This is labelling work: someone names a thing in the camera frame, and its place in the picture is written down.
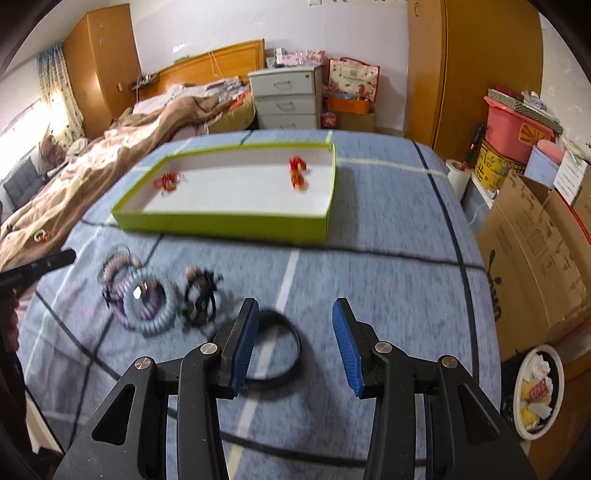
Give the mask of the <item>person's left hand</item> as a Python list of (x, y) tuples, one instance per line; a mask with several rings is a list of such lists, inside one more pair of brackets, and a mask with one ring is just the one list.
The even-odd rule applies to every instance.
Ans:
[(1, 300), (1, 340), (8, 353), (15, 353), (19, 348), (18, 306), (14, 296)]

